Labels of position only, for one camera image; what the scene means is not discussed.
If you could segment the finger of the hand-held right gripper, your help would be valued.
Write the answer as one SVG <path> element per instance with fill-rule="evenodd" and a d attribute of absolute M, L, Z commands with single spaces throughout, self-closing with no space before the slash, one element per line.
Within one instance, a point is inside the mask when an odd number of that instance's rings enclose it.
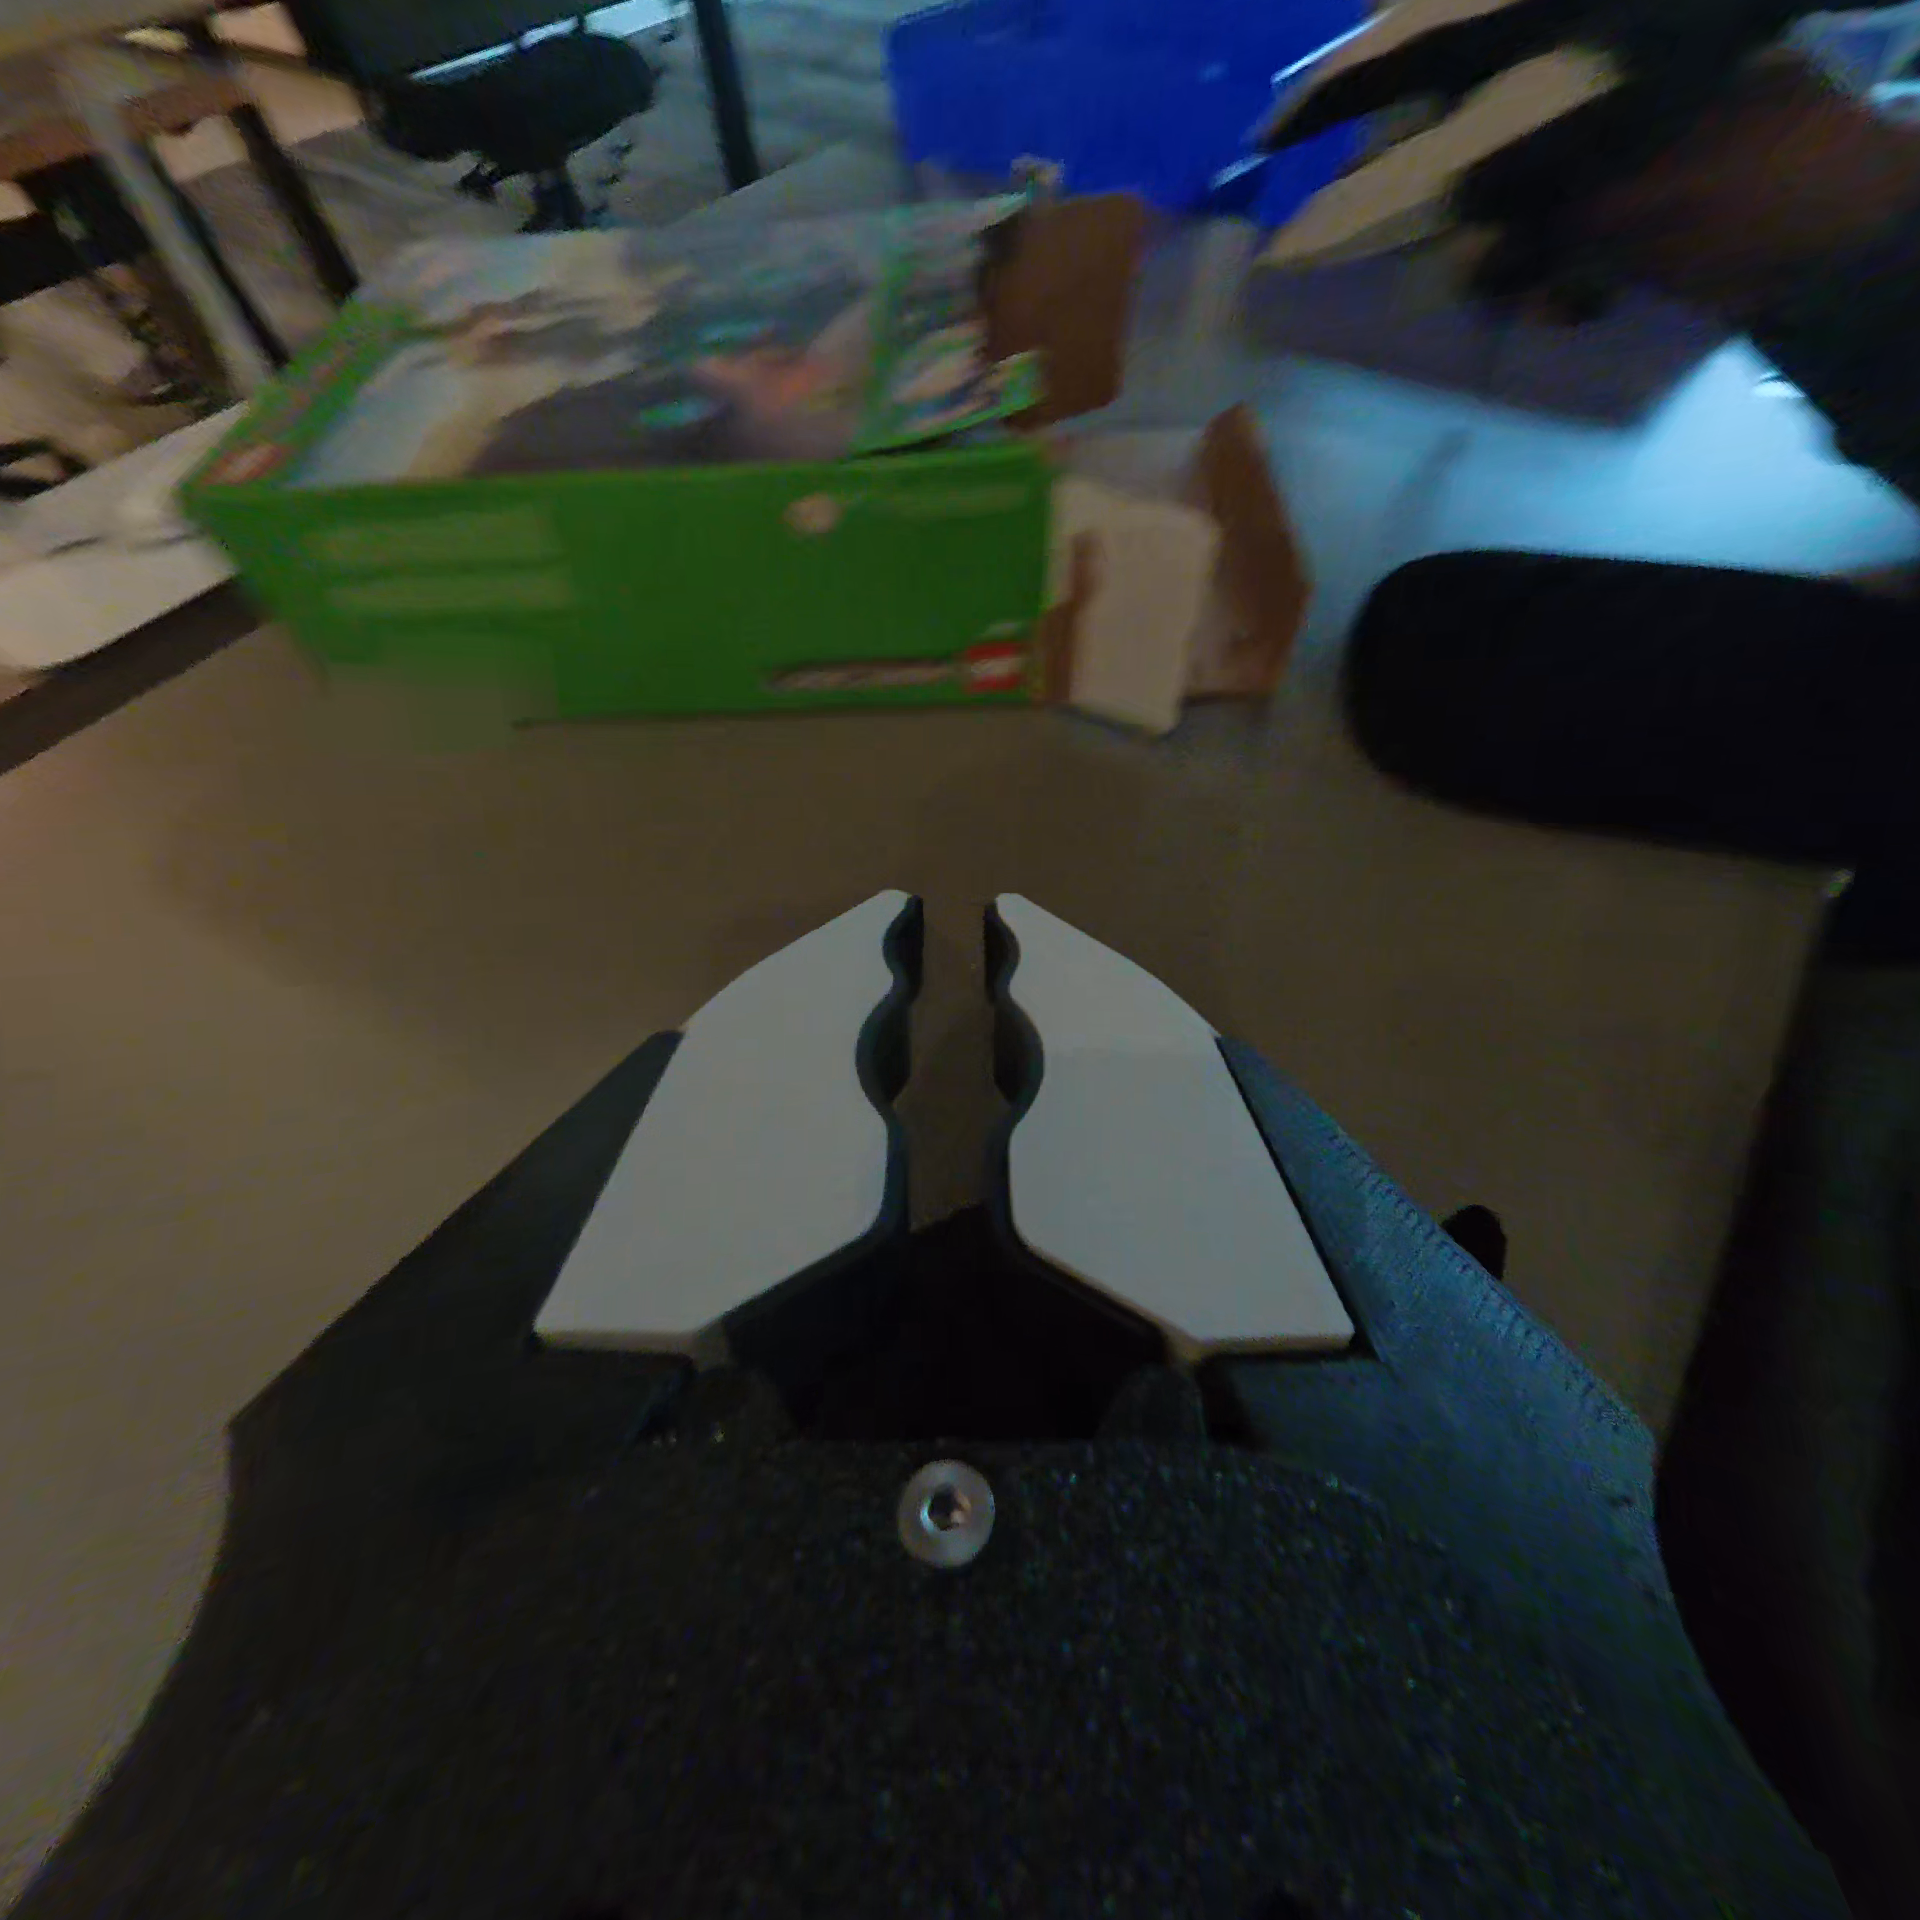
<path fill-rule="evenodd" d="M 1575 13 L 1575 2 L 1389 2 L 1275 77 L 1257 152 L 1289 152 L 1387 108 L 1462 97 L 1557 47 Z"/>
<path fill-rule="evenodd" d="M 1302 275 L 1432 243 L 1475 167 L 1618 88 L 1605 54 L 1518 60 L 1429 130 L 1411 131 L 1310 194 L 1255 254 L 1257 272 Z"/>

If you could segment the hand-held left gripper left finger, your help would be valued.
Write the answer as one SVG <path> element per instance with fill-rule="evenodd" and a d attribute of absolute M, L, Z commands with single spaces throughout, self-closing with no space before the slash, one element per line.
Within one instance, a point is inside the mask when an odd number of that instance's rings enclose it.
<path fill-rule="evenodd" d="M 883 890 L 710 997 L 586 1213 L 540 1345 L 744 1350 L 782 1285 L 896 1230 L 918 976 L 921 898 Z"/>

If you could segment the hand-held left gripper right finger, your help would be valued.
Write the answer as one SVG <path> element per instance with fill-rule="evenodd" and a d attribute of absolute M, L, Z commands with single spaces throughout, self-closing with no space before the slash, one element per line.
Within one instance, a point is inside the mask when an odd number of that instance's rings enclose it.
<path fill-rule="evenodd" d="M 1219 1032 L 1155 973 L 1002 894 L 995 1012 L 1014 1045 L 1006 1221 L 1019 1244 L 1180 1362 L 1328 1357 L 1331 1285 Z"/>

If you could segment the green toy brick box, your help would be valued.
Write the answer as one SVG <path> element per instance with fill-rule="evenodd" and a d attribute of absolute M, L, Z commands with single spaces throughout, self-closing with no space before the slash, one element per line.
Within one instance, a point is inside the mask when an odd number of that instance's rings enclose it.
<path fill-rule="evenodd" d="M 1259 423 L 1099 429 L 1146 215 L 924 200 L 389 259 L 182 485 L 327 672 L 514 722 L 1071 706 L 1283 682 Z"/>

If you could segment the black office chair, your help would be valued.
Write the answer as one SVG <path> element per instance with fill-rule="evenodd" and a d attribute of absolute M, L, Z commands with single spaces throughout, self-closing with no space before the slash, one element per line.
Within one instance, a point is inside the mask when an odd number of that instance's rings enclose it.
<path fill-rule="evenodd" d="M 575 158 L 653 111 L 661 68 L 589 2 L 283 2 L 308 60 L 371 131 L 420 164 L 469 159 L 460 192 L 526 182 L 526 234 L 589 231 Z"/>

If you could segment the wooden table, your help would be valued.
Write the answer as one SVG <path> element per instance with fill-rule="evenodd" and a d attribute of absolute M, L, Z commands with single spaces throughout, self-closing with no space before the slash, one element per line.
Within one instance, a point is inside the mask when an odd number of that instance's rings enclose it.
<path fill-rule="evenodd" d="M 224 125 L 329 304 L 355 265 L 215 32 L 231 2 L 2 2 L 2 190 L 149 351 L 159 387 L 207 412 L 249 399 L 290 349 L 231 275 L 165 142 Z"/>

